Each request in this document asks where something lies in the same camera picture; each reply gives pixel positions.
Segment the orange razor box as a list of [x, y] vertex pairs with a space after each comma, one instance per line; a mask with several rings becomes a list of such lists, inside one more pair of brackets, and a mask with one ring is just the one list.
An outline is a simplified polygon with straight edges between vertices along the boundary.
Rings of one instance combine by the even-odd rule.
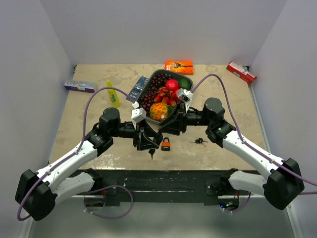
[[193, 75], [194, 67], [192, 61], [166, 61], [164, 69], [183, 75]]

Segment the green avocado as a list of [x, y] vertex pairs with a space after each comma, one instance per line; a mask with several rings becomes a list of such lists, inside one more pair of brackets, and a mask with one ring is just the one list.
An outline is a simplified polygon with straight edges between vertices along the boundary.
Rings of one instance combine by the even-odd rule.
[[178, 84], [179, 84], [179, 88], [182, 88], [188, 91], [191, 90], [191, 83], [186, 79], [180, 79], [178, 81]]

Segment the dark red grape bunch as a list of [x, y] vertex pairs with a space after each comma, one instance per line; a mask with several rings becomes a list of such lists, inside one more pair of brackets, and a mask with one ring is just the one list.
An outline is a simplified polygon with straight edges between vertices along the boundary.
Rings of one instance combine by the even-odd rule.
[[139, 104], [147, 113], [150, 112], [151, 105], [155, 103], [153, 94], [157, 92], [159, 88], [165, 87], [165, 83], [170, 79], [172, 79], [170, 74], [161, 73], [153, 78], [148, 89], [143, 90], [139, 97]]

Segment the black base frame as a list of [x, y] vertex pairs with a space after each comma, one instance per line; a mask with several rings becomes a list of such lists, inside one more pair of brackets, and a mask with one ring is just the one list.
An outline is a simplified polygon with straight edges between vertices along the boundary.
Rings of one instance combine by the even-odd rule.
[[238, 195], [246, 191], [225, 188], [227, 171], [156, 171], [156, 170], [85, 170], [95, 180], [96, 190], [105, 206], [135, 203], [203, 203], [218, 205], [221, 196], [237, 204]]

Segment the grey fruit tray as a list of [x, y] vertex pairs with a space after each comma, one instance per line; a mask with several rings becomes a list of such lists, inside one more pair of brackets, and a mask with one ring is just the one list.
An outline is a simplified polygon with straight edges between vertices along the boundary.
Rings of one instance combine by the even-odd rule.
[[179, 89], [190, 91], [193, 82], [187, 76], [166, 69], [159, 69], [149, 78], [138, 80], [131, 96], [145, 109], [147, 119], [160, 123], [166, 119], [180, 102], [177, 97]]

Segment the large black key bunch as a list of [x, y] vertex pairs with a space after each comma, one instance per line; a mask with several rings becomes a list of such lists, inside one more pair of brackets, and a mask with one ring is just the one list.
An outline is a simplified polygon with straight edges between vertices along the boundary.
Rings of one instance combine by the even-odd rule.
[[150, 154], [151, 160], [153, 160], [155, 152], [156, 152], [156, 149], [150, 149], [149, 150], [149, 154]]

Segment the red pomegranate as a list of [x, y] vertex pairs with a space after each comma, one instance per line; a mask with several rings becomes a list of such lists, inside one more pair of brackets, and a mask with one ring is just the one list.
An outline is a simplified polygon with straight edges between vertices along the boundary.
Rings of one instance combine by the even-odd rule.
[[177, 80], [170, 79], [165, 83], [165, 87], [169, 91], [175, 91], [179, 89], [179, 84]]

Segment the red apple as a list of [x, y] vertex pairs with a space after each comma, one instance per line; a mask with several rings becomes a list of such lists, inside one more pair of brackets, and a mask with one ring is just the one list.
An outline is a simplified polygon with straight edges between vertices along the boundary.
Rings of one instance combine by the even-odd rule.
[[179, 89], [177, 89], [177, 90], [175, 90], [175, 91], [174, 91], [174, 94], [175, 94], [175, 100], [180, 102], [180, 101], [181, 101], [181, 99], [178, 97], [178, 92], [179, 92]]

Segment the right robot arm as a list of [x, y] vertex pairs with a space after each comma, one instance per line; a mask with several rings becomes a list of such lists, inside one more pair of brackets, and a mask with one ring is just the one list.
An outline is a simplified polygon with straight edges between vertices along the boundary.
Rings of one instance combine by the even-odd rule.
[[201, 111], [185, 110], [178, 103], [173, 113], [160, 122], [163, 133], [179, 135], [188, 126], [206, 126], [208, 139], [251, 165], [258, 174], [230, 169], [219, 183], [219, 194], [244, 190], [264, 196], [279, 210], [285, 209], [303, 190], [299, 164], [292, 158], [284, 160], [257, 146], [224, 119], [225, 109], [220, 99], [208, 98]]

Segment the red white box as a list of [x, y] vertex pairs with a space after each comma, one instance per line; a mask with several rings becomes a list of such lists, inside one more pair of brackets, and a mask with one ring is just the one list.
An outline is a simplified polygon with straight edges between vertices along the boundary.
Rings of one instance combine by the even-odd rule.
[[252, 84], [257, 79], [257, 76], [232, 61], [227, 65], [226, 69], [248, 84]]

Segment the small black key bunch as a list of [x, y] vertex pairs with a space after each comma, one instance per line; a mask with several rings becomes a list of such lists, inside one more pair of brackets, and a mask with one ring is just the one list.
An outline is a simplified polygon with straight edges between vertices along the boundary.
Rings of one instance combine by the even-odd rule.
[[198, 139], [192, 140], [192, 141], [190, 141], [190, 142], [191, 142], [191, 143], [195, 143], [195, 144], [201, 144], [201, 145], [203, 145], [203, 146], [205, 146], [205, 147], [206, 147], [206, 143], [207, 143], [207, 141], [204, 140], [204, 139], [201, 138], [201, 137], [199, 137]]

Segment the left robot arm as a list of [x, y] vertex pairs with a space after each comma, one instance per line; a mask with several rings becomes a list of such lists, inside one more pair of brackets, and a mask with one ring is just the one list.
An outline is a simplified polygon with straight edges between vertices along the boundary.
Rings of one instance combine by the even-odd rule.
[[138, 151], [148, 150], [151, 155], [159, 148], [163, 136], [154, 131], [146, 121], [144, 109], [133, 109], [132, 120], [121, 122], [119, 110], [107, 108], [91, 131], [84, 134], [81, 142], [54, 163], [36, 172], [26, 170], [20, 177], [15, 201], [20, 212], [39, 221], [45, 218], [59, 203], [79, 193], [98, 194], [103, 188], [101, 177], [93, 170], [72, 174], [82, 165], [100, 156], [113, 145], [113, 138], [133, 140]]

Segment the yellow glue bottle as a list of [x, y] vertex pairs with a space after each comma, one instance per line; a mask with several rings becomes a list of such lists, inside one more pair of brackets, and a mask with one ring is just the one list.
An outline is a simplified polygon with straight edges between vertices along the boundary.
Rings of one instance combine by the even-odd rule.
[[112, 103], [112, 106], [115, 108], [119, 108], [120, 107], [119, 98], [117, 96], [116, 90], [113, 89], [113, 85], [109, 80], [107, 81], [107, 87], [108, 87], [107, 93]]

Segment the orange black padlock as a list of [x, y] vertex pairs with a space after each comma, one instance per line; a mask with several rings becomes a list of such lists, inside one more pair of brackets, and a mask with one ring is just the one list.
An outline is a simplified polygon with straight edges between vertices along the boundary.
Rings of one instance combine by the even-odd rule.
[[162, 143], [161, 143], [161, 150], [162, 151], [170, 151], [171, 150], [170, 140], [168, 137], [163, 138]]

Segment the purple white toothpaste box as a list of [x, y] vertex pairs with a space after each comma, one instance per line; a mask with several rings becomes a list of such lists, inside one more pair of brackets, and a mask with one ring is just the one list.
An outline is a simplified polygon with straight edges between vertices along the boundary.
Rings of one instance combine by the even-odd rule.
[[95, 93], [98, 90], [98, 86], [92, 82], [67, 80], [64, 83], [64, 87], [69, 91]]

